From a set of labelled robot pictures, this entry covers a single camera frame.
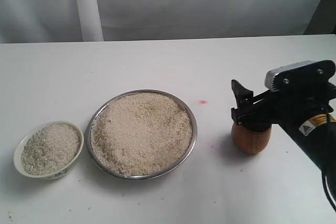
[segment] bowl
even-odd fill
[[[99,114],[105,109],[105,107],[107,105],[109,105],[111,102],[121,98],[121,97],[125,97],[127,95],[132,95],[132,94],[136,94],[136,93],[157,93],[157,94],[162,94],[165,95],[171,99],[173,99],[189,116],[190,118],[190,122],[191,122],[191,126],[192,126],[192,138],[189,144],[188,149],[186,150],[186,152],[182,155],[182,157],[177,160],[174,164],[172,164],[171,166],[167,167],[164,170],[161,170],[159,172],[153,173],[153,174],[147,174],[147,175],[124,175],[122,173],[118,173],[115,172],[111,169],[108,169],[106,166],[104,166],[99,159],[96,157],[95,153],[93,152],[92,149],[92,145],[91,145],[91,130],[92,130],[92,125],[94,120],[99,116]],[[177,168],[179,165],[181,165],[186,158],[190,155],[191,151],[194,148],[194,145],[196,143],[196,138],[197,138],[197,124],[196,124],[196,119],[194,117],[194,114],[192,113],[192,111],[189,109],[189,107],[183,102],[181,101],[179,98],[163,92],[163,91],[159,91],[159,90],[135,90],[135,91],[130,91],[121,95],[118,95],[114,98],[112,98],[111,100],[107,101],[103,106],[101,106],[99,108],[99,110],[93,115],[92,119],[89,122],[89,125],[87,127],[86,133],[85,133],[85,139],[86,139],[86,146],[88,148],[89,154],[91,159],[93,160],[93,162],[104,172],[113,175],[115,177],[119,177],[119,178],[124,178],[124,179],[133,179],[133,180],[142,180],[142,179],[152,179],[152,178],[157,178],[160,177],[164,174],[167,174],[168,172],[172,171],[173,169]]]
[[[80,145],[79,145],[79,149],[77,151],[77,154],[74,156],[74,158],[66,165],[64,166],[62,169],[55,171],[54,173],[51,174],[47,174],[47,175],[32,175],[29,174],[25,171],[25,169],[22,166],[21,163],[21,155],[22,152],[25,148],[25,145],[27,144],[28,140],[38,131],[42,130],[43,128],[53,125],[53,124],[67,124],[69,125],[71,128],[73,128],[79,136],[79,141],[80,141]],[[25,135],[23,137],[23,139],[21,140],[21,142],[17,145],[15,152],[14,152],[14,166],[16,168],[16,170],[21,173],[22,175],[29,177],[29,178],[40,178],[40,179],[57,179],[57,178],[61,178],[63,176],[65,176],[69,170],[71,168],[74,167],[76,160],[81,152],[81,150],[83,149],[83,145],[84,145],[84,137],[83,137],[83,133],[81,131],[81,129],[79,127],[77,127],[76,125],[69,123],[69,122],[64,122],[64,121],[54,121],[54,122],[49,122],[49,123],[45,123],[42,124],[38,127],[36,127],[35,129],[31,130],[27,135]]]

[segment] rice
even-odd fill
[[[92,149],[108,169],[148,175],[179,160],[192,138],[188,114],[171,98],[152,92],[111,102],[92,125]]]
[[[79,147],[79,136],[72,127],[53,124],[36,132],[28,140],[21,163],[31,175],[49,175],[69,164]]]

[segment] white table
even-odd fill
[[[320,171],[280,127],[250,157],[229,135],[231,79],[257,94],[268,70],[335,52],[334,35],[0,45],[0,223],[336,223]],[[169,92],[192,109],[198,138],[178,169],[121,180],[83,149],[60,180],[15,171],[13,151],[32,128],[65,120],[84,131],[100,105],[136,89]]]

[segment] wooden cup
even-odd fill
[[[271,127],[264,132],[252,132],[242,125],[233,124],[231,138],[241,151],[249,154],[261,152],[268,144],[271,136]]]

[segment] warning label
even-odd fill
[[[331,115],[329,115],[329,117],[331,123],[336,123],[336,120]],[[308,136],[316,127],[325,123],[327,123],[327,116],[325,114],[316,115],[302,123],[299,127],[299,131],[301,131],[303,135]]]

